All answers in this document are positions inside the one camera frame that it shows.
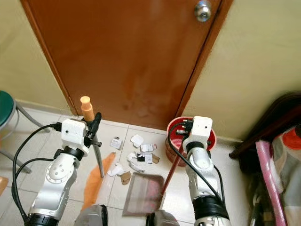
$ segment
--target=black cable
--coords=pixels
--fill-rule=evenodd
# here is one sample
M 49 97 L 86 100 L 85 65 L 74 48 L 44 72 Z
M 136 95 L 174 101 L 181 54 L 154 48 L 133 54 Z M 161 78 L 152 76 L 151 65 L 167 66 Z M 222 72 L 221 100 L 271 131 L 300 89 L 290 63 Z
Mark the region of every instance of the black cable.
M 46 128 L 49 128 L 49 127 L 52 127 L 54 128 L 56 126 L 56 124 L 49 124 L 47 126 L 42 126 L 40 128 L 38 128 L 36 131 L 34 131 L 33 133 L 31 133 L 27 139 L 21 144 L 21 146 L 18 148 L 16 154 L 15 154 L 15 157 L 14 157 L 14 161 L 13 161 L 13 183 L 14 183 L 14 187 L 11 188 L 12 190 L 12 195 L 15 195 L 15 203 L 18 207 L 18 209 L 20 210 L 20 213 L 21 213 L 21 216 L 23 218 L 23 221 L 25 222 L 26 219 L 27 219 L 27 215 L 25 213 L 25 211 L 23 210 L 22 208 L 22 205 L 21 205 L 21 202 L 20 202 L 20 198 L 19 198 L 19 194 L 18 194 L 18 189 L 17 189 L 17 182 L 16 182 L 16 161 L 17 161 L 17 158 L 18 158 L 18 155 L 20 153 L 20 151 L 22 150 L 22 148 L 25 146 L 25 144 L 36 134 L 38 133 L 39 131 L 43 130 L 43 129 L 46 129 Z
M 18 178 L 20 172 L 22 171 L 22 169 L 29 163 L 33 162 L 33 161 L 53 161 L 53 159 L 46 159 L 46 158 L 35 158 L 35 159 L 30 159 L 28 160 L 27 162 L 25 162 L 17 171 L 16 173 L 16 179 Z M 15 191 L 14 191 L 14 182 L 12 183 L 11 187 L 12 187 L 12 196 L 13 196 L 13 199 L 14 199 L 14 202 L 16 202 L 16 194 L 15 194 Z
M 218 174 L 218 177 L 220 179 L 220 184 L 221 184 L 221 193 L 222 193 L 222 203 L 224 204 L 224 206 L 226 207 L 226 201 L 225 201 L 225 193 L 224 193 L 224 184 L 222 182 L 222 175 L 220 173 L 220 171 L 218 170 L 218 168 L 216 166 L 214 166 L 217 174 Z
M 214 193 L 214 195 L 216 196 L 216 198 L 221 202 L 222 202 L 222 199 L 221 197 L 218 195 L 217 191 L 209 184 L 209 182 L 204 178 L 204 176 L 196 169 L 193 167 L 193 165 L 191 165 L 191 163 L 189 161 L 187 161 L 187 159 L 181 155 L 181 153 L 178 152 L 178 150 L 176 149 L 176 147 L 171 143 L 171 139 L 170 139 L 170 136 L 173 132 L 173 130 L 179 126 L 179 125 L 185 125 L 184 122 L 180 122 L 178 124 L 175 124 L 171 129 L 170 131 L 168 132 L 168 142 L 169 142 L 169 145 L 171 146 L 171 148 L 173 149 L 173 151 L 205 182 L 205 184 L 210 188 L 210 190 Z

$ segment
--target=brown door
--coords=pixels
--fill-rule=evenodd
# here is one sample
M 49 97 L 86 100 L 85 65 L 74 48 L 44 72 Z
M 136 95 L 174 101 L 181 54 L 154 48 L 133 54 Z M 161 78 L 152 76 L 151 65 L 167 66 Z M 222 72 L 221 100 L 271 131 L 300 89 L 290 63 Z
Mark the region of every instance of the brown door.
M 210 30 L 197 0 L 23 0 L 54 74 L 80 114 L 166 129 Z

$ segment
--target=wall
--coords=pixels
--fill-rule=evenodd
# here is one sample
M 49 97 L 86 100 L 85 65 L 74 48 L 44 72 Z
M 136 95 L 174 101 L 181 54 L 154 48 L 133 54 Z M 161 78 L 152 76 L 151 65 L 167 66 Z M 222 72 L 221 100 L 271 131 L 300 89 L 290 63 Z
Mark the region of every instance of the wall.
M 235 0 L 183 115 L 244 139 L 268 106 L 301 90 L 301 1 Z
M 0 0 L 0 90 L 70 112 L 19 0 Z

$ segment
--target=chair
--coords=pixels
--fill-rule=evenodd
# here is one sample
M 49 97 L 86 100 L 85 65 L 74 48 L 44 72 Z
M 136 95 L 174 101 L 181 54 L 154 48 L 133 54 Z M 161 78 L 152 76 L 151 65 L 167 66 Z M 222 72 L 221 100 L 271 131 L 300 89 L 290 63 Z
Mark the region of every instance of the chair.
M 16 129 L 19 119 L 20 119 L 20 113 L 21 112 L 28 120 L 30 120 L 32 123 L 37 125 L 38 127 L 42 127 L 43 125 L 36 120 L 34 120 L 22 107 L 21 105 L 16 102 L 13 97 L 8 94 L 5 91 L 0 90 L 0 131 L 7 126 L 7 124 L 10 122 L 12 119 L 13 115 L 15 114 L 15 111 L 17 111 L 17 122 L 14 126 L 14 128 L 6 134 L 4 137 L 0 138 L 0 141 L 3 141 L 4 139 L 8 138 Z M 14 156 L 5 151 L 1 146 L 0 146 L 0 153 L 8 157 L 10 160 L 14 160 Z M 17 165 L 22 166 L 22 162 L 17 160 Z M 23 170 L 26 173 L 31 173 L 30 168 L 24 167 Z

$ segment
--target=red container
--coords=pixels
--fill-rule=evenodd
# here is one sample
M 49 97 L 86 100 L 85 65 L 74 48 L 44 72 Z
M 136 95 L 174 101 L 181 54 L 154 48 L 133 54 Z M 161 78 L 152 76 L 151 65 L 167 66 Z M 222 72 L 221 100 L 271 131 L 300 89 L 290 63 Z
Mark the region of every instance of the red container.
M 175 125 L 175 124 L 178 124 L 180 122 L 183 122 L 184 119 L 190 119 L 192 120 L 192 117 L 178 117 L 178 118 L 175 118 L 173 119 L 168 127 L 167 127 L 167 135 L 170 131 L 170 129 Z M 177 129 L 182 129 L 182 126 L 179 125 L 177 126 L 174 130 L 173 130 L 173 133 L 171 134 L 171 143 L 179 150 L 180 146 L 181 146 L 181 143 L 182 143 L 182 139 L 183 139 L 183 136 L 181 135 L 177 135 L 175 132 Z M 215 132 L 213 130 L 211 130 L 210 132 L 210 136 L 209 136 L 209 145 L 207 147 L 207 150 L 210 151 L 216 144 L 216 135 L 215 135 Z M 174 162 L 174 159 L 176 157 L 176 153 L 173 151 L 173 149 L 170 147 L 169 143 L 168 143 L 168 140 L 166 139 L 165 141 L 165 145 L 166 145 L 166 149 L 165 149 L 165 153 L 166 153 L 166 156 L 168 157 L 168 159 L 171 161 L 171 162 Z M 178 166 L 185 166 L 186 163 L 184 163 L 183 160 L 180 160 Z

